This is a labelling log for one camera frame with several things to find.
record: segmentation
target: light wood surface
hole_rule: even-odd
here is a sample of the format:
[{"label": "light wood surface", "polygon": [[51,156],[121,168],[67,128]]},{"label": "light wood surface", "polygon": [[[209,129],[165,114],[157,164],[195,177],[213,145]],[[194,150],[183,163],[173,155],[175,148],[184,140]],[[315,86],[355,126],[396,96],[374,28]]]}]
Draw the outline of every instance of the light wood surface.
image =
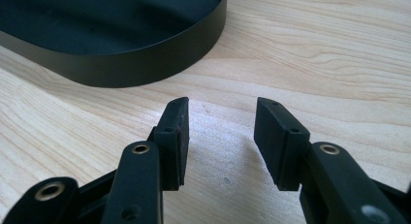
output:
[{"label": "light wood surface", "polygon": [[35,183],[79,185],[117,167],[174,98],[190,98],[186,185],[165,223],[303,223],[257,146],[257,97],[282,103],[311,141],[345,147],[401,191],[411,180],[411,0],[229,0],[211,52],[140,87],[87,87],[0,48],[0,219]]}]

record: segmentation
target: wood grain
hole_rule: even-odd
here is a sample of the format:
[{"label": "wood grain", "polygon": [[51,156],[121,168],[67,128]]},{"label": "wood grain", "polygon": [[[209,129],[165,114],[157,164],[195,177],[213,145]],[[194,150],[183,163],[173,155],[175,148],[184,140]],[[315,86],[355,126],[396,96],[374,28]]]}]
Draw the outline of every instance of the wood grain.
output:
[{"label": "wood grain", "polygon": [[411,0],[229,0],[211,52],[149,85],[87,87],[0,48],[0,218],[35,183],[79,185],[116,168],[166,104],[190,98],[186,185],[165,223],[303,223],[252,134],[257,97],[286,106],[311,141],[345,147],[366,173],[411,180]]}]

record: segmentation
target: wooden table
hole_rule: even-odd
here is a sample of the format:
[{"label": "wooden table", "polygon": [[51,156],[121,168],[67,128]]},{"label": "wooden table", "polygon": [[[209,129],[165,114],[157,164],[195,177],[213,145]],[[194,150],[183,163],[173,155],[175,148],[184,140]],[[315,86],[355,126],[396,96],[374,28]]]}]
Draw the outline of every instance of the wooden table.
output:
[{"label": "wooden table", "polygon": [[366,173],[411,180],[411,0],[229,0],[211,52],[169,79],[87,87],[0,48],[0,218],[35,183],[83,185],[117,167],[166,104],[190,98],[186,185],[165,223],[301,223],[253,141],[257,97],[282,103],[311,141],[345,147]]}]

